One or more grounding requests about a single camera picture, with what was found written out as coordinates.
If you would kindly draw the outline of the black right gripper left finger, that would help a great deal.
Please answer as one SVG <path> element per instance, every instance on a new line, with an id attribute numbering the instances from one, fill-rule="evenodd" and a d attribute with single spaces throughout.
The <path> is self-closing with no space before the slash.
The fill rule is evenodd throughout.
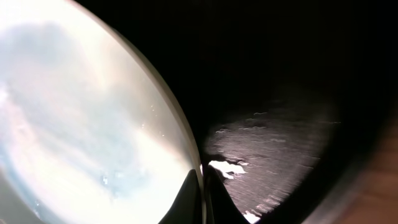
<path id="1" fill-rule="evenodd" d="M 170 210 L 159 224 L 202 224 L 201 194 L 195 170 L 190 170 Z"/>

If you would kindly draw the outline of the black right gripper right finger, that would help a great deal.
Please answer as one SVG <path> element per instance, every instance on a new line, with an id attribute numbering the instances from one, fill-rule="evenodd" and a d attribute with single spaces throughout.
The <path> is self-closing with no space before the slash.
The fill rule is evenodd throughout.
<path id="1" fill-rule="evenodd" d="M 229 196 L 215 168 L 204 170 L 206 223 L 249 224 Z"/>

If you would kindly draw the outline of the pale green plate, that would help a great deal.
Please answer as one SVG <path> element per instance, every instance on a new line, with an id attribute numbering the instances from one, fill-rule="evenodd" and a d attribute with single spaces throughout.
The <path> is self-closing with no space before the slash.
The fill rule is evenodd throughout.
<path id="1" fill-rule="evenodd" d="M 193 134 L 148 59 L 75 1 L 1 0 L 1 222 L 159 223 Z"/>

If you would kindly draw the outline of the round black tray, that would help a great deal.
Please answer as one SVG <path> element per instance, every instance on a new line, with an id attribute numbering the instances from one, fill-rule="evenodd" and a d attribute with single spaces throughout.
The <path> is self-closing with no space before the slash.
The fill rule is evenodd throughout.
<path id="1" fill-rule="evenodd" d="M 256 223 L 336 223 L 397 122 L 397 2 L 83 1 L 161 74 Z"/>

